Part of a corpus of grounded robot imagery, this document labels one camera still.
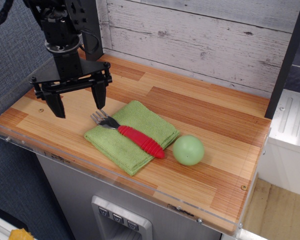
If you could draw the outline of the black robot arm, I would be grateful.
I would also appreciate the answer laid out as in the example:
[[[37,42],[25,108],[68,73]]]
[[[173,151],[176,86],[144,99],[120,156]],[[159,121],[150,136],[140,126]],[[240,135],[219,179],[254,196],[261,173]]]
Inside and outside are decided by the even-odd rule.
[[[112,82],[110,63],[81,58],[80,35],[98,38],[87,28],[87,8],[79,0],[26,0],[45,35],[44,45],[54,63],[31,77],[38,99],[46,101],[58,118],[65,118],[61,94],[91,88],[98,109],[106,104],[106,88]]]

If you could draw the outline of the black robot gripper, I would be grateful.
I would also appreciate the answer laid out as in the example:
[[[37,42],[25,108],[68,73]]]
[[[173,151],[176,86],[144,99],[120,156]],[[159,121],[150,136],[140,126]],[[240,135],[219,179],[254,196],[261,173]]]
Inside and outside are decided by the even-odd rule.
[[[61,93],[91,88],[97,109],[106,104],[106,88],[112,82],[111,64],[104,61],[89,61],[77,52],[54,54],[51,66],[31,77],[37,98],[45,99],[58,118],[65,119]]]

